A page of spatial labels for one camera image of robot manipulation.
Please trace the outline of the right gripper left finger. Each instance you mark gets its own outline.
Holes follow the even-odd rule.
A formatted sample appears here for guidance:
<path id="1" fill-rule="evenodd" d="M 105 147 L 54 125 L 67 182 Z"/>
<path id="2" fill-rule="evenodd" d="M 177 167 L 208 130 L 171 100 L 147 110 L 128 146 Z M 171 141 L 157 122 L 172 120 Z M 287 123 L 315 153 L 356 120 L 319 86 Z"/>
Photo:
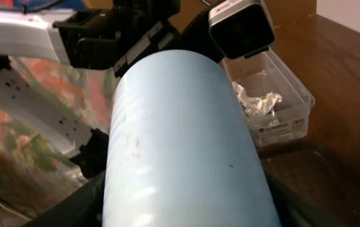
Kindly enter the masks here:
<path id="1" fill-rule="evenodd" d="M 23 227 L 101 226 L 104 187 L 105 171 Z"/>

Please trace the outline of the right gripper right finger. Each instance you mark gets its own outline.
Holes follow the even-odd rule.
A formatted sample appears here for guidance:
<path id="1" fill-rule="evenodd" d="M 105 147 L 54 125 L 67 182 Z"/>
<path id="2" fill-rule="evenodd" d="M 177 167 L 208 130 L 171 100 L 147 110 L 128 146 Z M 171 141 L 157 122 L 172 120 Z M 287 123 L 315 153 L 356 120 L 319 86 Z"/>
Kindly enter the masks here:
<path id="1" fill-rule="evenodd" d="M 303 200 L 297 193 L 266 173 L 282 226 L 337 227 L 337 218 Z"/>

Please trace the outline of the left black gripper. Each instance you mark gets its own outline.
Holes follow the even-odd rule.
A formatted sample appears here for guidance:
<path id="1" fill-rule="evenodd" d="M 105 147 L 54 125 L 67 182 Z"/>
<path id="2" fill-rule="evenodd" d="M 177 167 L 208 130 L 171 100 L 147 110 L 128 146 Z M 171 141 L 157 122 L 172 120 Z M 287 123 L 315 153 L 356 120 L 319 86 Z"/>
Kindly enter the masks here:
<path id="1" fill-rule="evenodd" d="M 53 26 L 74 68 L 112 68 L 121 77 L 142 58 L 173 49 L 219 62 L 224 55 L 209 35 L 208 10 L 199 13 L 183 32 L 168 20 L 179 12 L 179 0 L 114 1 L 111 9 L 76 11 Z"/>

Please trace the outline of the light blue cup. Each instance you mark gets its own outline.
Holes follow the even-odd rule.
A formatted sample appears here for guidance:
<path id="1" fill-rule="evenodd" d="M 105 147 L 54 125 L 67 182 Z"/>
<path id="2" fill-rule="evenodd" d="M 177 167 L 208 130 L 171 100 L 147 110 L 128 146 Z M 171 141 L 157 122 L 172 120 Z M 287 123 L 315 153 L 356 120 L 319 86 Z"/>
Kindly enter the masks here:
<path id="1" fill-rule="evenodd" d="M 115 91 L 104 226 L 280 226 L 245 115 L 214 61 L 166 50 Z"/>

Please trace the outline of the white napkin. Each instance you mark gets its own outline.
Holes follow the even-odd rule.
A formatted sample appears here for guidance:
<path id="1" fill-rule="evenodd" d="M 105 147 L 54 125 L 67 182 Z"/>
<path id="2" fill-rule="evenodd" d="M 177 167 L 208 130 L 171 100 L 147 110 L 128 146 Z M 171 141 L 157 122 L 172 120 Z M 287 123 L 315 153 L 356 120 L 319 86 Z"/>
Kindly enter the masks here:
<path id="1" fill-rule="evenodd" d="M 246 90 L 237 82 L 232 82 L 236 96 L 242 107 L 244 113 L 249 118 L 263 117 L 274 110 L 277 103 L 282 102 L 282 95 L 278 93 L 267 93 L 264 96 L 250 97 Z"/>

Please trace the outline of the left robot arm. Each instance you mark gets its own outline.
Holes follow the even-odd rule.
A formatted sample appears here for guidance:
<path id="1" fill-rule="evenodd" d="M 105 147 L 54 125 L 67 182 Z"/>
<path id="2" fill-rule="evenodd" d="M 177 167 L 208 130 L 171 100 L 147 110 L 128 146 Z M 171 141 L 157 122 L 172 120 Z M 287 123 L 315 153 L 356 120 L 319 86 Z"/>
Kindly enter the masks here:
<path id="1" fill-rule="evenodd" d="M 182 30 L 170 18 L 179 1 L 114 1 L 109 9 L 0 6 L 0 109 L 31 127 L 78 165 L 86 178 L 107 165 L 108 136 L 71 105 L 104 117 L 125 72 L 142 58 L 182 49 L 215 62 L 209 9 Z"/>

